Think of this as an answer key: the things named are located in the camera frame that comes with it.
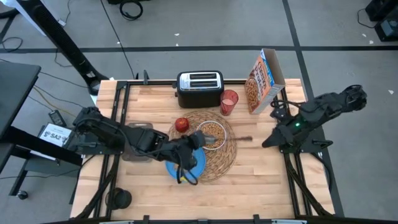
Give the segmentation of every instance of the woven placemat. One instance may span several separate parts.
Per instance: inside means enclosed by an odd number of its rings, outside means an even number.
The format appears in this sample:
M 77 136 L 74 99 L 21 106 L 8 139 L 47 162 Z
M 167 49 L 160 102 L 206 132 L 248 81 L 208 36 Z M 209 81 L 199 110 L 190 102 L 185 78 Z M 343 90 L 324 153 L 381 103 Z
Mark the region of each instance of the woven placemat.
M 189 121 L 189 129 L 185 133 L 179 133 L 175 130 L 175 126 L 169 130 L 170 139 L 181 137 L 183 134 L 192 134 L 197 130 L 197 127 L 205 121 L 217 121 L 224 126 L 227 139 L 234 139 L 235 135 L 231 126 L 222 117 L 209 111 L 193 111 L 182 116 Z M 219 149 L 210 151 L 205 150 L 206 154 L 206 167 L 202 175 L 198 178 L 200 182 L 210 182 L 219 179 L 225 175 L 234 164 L 236 158 L 236 141 L 226 141 Z

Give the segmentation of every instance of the black stand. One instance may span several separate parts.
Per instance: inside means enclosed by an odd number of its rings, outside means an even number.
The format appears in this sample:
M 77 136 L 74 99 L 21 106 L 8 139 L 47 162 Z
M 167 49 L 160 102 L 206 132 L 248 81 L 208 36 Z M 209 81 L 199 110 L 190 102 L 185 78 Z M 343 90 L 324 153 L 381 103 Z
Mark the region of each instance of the black stand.
M 109 78 L 100 74 L 100 72 L 91 65 L 69 35 L 64 31 L 63 27 L 55 20 L 40 0 L 17 1 L 78 71 L 87 84 L 88 92 L 91 95 L 97 95 L 101 80 L 109 80 Z

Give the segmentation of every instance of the red plastic cup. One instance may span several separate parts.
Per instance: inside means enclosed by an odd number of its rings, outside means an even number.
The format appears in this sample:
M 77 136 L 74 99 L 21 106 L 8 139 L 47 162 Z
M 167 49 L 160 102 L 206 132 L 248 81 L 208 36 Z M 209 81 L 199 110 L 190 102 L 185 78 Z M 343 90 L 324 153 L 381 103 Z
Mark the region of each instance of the red plastic cup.
M 224 116 L 230 115 L 238 100 L 239 96 L 235 91 L 225 90 L 221 94 L 221 105 L 220 105 L 221 114 Z

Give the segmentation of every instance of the wooden tabletop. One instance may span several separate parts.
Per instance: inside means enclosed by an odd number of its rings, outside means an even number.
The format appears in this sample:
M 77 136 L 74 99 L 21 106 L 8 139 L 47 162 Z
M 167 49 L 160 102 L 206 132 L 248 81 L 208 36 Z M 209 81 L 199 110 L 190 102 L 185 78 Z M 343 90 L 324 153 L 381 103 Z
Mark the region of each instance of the wooden tabletop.
M 116 81 L 103 81 L 98 93 L 97 107 L 110 117 Z M 238 104 L 230 116 L 225 116 L 236 136 L 253 136 L 253 142 L 238 142 L 238 155 L 234 166 L 222 178 L 197 186 L 178 184 L 165 169 L 164 162 L 132 163 L 120 160 L 117 187 L 130 191 L 131 205 L 112 212 L 112 220 L 188 219 L 252 219 L 293 218 L 292 202 L 283 155 L 277 147 L 264 149 L 261 143 L 275 126 L 268 106 L 261 114 L 248 113 L 243 85 L 226 85 L 239 95 Z M 132 86 L 129 94 L 126 124 L 150 122 L 154 129 L 167 133 L 174 121 L 184 113 L 193 111 L 178 106 L 175 89 L 171 86 Z M 304 101 L 300 79 L 286 79 L 286 92 L 290 101 Z M 124 90 L 119 101 L 120 119 Z M 220 113 L 220 109 L 209 108 Z M 309 154 L 301 155 L 307 186 L 324 206 L 333 213 L 323 166 Z M 71 217 L 78 215 L 98 188 L 103 156 L 96 156 L 80 172 Z M 300 211 L 304 211 L 298 187 Z M 105 214 L 105 204 L 101 215 Z

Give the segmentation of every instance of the floor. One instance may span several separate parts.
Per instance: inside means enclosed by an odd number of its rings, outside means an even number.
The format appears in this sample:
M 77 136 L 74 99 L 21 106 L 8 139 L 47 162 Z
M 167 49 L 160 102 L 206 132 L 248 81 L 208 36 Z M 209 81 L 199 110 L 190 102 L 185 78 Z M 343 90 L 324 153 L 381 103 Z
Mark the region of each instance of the floor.
M 363 85 L 367 107 L 323 126 L 326 138 L 335 142 L 329 152 L 341 204 L 346 217 L 398 220 L 398 120 L 394 119 L 398 42 L 380 42 L 373 29 L 357 23 L 356 12 L 369 0 L 151 0 L 142 3 L 144 14 L 137 21 L 124 20 L 117 6 L 103 1 L 134 73 L 146 69 L 151 79 L 211 69 L 222 71 L 225 78 L 246 78 L 259 49 L 268 46 L 277 50 L 285 78 L 301 78 L 309 98 L 340 92 L 352 84 Z M 45 2 L 66 18 L 67 0 Z M 65 30 L 96 69 L 108 77 L 131 79 L 101 3 L 71 0 L 70 10 Z M 372 24 L 365 13 L 361 20 Z M 6 23 L 7 19 L 1 19 L 0 29 Z M 24 42 L 18 52 L 0 50 L 1 59 L 40 65 L 43 72 L 84 84 L 73 68 L 54 63 L 55 46 L 21 15 L 13 20 L 7 37 L 20 37 Z M 6 47 L 17 44 L 10 40 Z M 68 64 L 62 55 L 58 61 Z M 37 85 L 65 100 L 93 105 L 84 88 L 44 74 L 39 75 Z M 30 96 L 42 102 L 34 91 Z M 80 110 L 54 103 L 73 114 Z M 41 125 L 50 121 L 48 112 L 27 99 L 14 126 L 37 134 Z M 63 115 L 71 124 L 73 118 Z M 22 163 L 11 159 L 0 177 L 17 175 Z M 22 186 L 30 193 L 24 201 L 7 196 L 12 183 L 12 179 L 0 180 L 2 223 L 42 223 L 69 217 L 75 178 L 29 178 Z

